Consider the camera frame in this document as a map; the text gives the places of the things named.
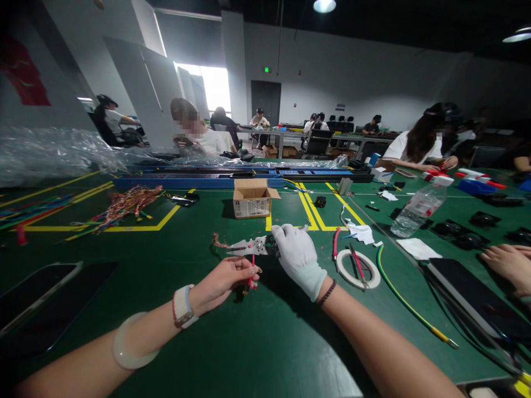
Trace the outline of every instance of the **black phone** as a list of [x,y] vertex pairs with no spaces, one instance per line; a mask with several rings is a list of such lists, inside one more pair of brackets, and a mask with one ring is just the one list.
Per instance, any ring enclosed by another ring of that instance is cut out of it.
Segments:
[[500,339],[499,331],[518,343],[531,343],[531,324],[459,261],[431,258],[426,267],[489,336]]
[[0,341],[0,358],[23,359],[51,350],[116,267],[118,263],[84,267],[47,300],[33,318]]
[[0,337],[71,280],[81,270],[81,265],[44,266],[0,296]]

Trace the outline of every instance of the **pliers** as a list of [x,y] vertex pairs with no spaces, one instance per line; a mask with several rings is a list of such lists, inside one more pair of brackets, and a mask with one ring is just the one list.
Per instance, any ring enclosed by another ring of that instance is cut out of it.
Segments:
[[[300,227],[303,231],[308,232],[308,226]],[[244,256],[248,254],[254,255],[274,255],[280,257],[280,250],[273,235],[266,235],[257,237],[251,240],[240,240],[238,243],[230,245],[228,249],[232,251],[227,254]]]

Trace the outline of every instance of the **ceiling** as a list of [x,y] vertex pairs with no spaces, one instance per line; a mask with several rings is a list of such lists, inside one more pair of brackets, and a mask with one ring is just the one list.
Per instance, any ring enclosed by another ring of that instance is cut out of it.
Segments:
[[531,65],[531,40],[502,40],[531,23],[530,0],[336,0],[328,14],[314,0],[148,0],[154,7],[220,15],[243,12],[246,22],[310,30],[419,48],[461,52]]

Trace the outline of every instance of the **white glove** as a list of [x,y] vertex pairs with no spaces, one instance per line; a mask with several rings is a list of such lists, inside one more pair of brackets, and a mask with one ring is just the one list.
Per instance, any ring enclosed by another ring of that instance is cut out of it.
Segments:
[[282,268],[315,302],[326,271],[317,263],[314,242],[306,231],[294,228],[291,224],[272,226],[271,232],[280,251]]

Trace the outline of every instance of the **yellow-green wire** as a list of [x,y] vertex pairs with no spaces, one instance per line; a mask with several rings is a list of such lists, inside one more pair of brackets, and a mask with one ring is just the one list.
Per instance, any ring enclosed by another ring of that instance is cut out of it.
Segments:
[[428,329],[430,329],[430,332],[436,335],[439,339],[441,339],[443,342],[448,344],[450,347],[457,349],[459,346],[451,339],[449,339],[446,335],[444,335],[440,330],[438,330],[436,327],[434,327],[431,323],[429,323],[426,319],[422,317],[409,303],[401,296],[401,294],[398,292],[398,290],[393,286],[389,278],[387,277],[386,272],[383,270],[382,266],[382,251],[383,251],[383,245],[380,246],[380,249],[378,250],[378,268],[380,269],[380,273],[382,274],[384,280],[386,281],[389,288],[393,291],[396,297],[401,301],[401,303],[415,316],[417,319],[424,324]]

